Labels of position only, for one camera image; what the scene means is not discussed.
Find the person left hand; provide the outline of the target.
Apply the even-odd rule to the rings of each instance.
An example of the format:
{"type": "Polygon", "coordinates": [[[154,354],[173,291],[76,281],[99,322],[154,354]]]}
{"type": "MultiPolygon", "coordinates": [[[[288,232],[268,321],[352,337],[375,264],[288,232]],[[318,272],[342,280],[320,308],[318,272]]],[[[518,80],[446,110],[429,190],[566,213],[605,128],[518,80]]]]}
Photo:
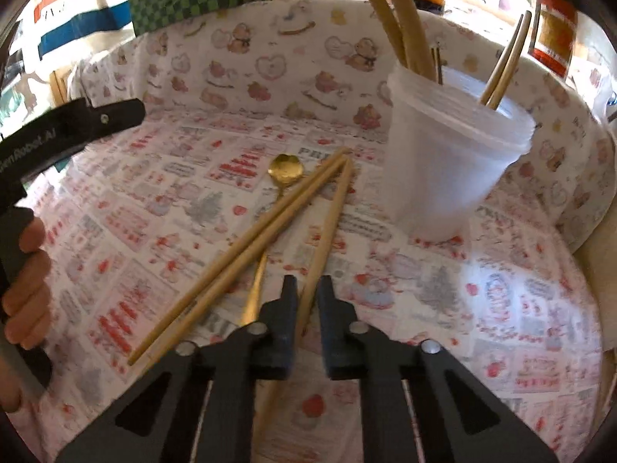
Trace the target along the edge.
{"type": "Polygon", "coordinates": [[[19,248],[28,255],[22,270],[2,297],[2,306],[8,320],[6,339],[11,344],[29,350],[39,346],[51,324],[51,293],[46,279],[51,260],[42,250],[45,228],[34,218],[19,239],[19,248]]]}

